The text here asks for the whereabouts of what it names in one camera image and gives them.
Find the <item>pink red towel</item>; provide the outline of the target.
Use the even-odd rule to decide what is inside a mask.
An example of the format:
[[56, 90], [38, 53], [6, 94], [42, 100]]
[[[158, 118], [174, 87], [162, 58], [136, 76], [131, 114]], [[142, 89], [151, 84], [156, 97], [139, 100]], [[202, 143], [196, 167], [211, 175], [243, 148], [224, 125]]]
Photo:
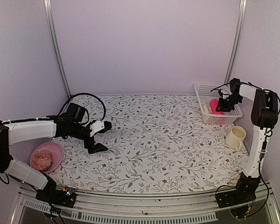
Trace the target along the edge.
[[210, 108], [211, 108], [212, 114], [224, 115], [224, 112], [217, 111], [217, 109], [219, 108], [218, 105], [219, 105], [219, 100], [218, 99], [213, 99], [213, 100], [210, 101]]

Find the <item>green white patterned towel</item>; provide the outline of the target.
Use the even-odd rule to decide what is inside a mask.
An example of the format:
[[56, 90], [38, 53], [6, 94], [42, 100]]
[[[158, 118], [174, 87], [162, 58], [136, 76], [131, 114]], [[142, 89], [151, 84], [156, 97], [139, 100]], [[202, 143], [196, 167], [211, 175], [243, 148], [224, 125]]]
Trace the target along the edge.
[[207, 106], [205, 103], [202, 103], [202, 109], [203, 109], [204, 113], [212, 114], [211, 108], [209, 106]]

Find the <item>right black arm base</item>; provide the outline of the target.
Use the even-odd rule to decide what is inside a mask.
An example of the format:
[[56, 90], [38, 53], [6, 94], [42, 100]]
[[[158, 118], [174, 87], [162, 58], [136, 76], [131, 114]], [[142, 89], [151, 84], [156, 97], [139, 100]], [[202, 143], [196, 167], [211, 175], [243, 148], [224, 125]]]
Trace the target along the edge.
[[256, 189], [258, 183], [237, 183], [231, 191], [218, 192], [221, 186], [215, 192], [215, 199], [219, 208], [231, 207], [247, 203], [256, 199]]

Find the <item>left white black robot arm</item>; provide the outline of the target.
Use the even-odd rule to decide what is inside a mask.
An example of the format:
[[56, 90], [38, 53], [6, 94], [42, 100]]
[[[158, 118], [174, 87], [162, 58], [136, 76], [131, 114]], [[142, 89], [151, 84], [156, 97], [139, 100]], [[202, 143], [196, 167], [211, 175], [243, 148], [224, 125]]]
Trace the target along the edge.
[[56, 182], [41, 171], [14, 158], [9, 152], [9, 147], [34, 139], [73, 137], [84, 141], [84, 147], [89, 154], [106, 151], [107, 147], [96, 143], [94, 136], [111, 130], [112, 124], [105, 119], [89, 124], [82, 123], [84, 115], [88, 114], [86, 108], [70, 103], [66, 112], [59, 115], [15, 121], [0, 120], [0, 174], [6, 174], [31, 185], [41, 191], [49, 202], [57, 202], [60, 199], [60, 192], [56, 189]]

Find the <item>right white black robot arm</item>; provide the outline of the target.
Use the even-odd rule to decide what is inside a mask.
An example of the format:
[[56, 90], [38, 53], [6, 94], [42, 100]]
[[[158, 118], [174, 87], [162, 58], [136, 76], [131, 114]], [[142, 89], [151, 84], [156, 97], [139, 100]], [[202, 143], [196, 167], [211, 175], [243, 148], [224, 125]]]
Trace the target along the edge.
[[227, 84], [230, 86], [230, 94], [227, 97], [224, 93], [219, 94], [216, 111], [230, 112], [235, 109], [235, 105], [242, 103], [244, 98], [253, 102], [251, 112], [253, 140], [249, 159], [239, 176], [236, 190], [232, 193], [232, 200], [235, 203], [242, 203], [250, 196], [250, 191], [255, 191], [260, 181], [263, 180], [261, 176], [262, 161], [267, 152], [269, 138], [278, 121], [280, 98], [272, 90], [241, 82], [238, 78], [233, 78]]

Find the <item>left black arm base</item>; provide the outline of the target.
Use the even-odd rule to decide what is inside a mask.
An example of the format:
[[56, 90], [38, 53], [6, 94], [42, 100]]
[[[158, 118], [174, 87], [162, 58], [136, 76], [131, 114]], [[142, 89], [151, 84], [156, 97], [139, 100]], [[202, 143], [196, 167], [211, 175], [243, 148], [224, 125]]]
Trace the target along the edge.
[[73, 208], [76, 202], [76, 193], [70, 190], [57, 189], [55, 183], [48, 182], [44, 189], [36, 191], [36, 199], [52, 205]]

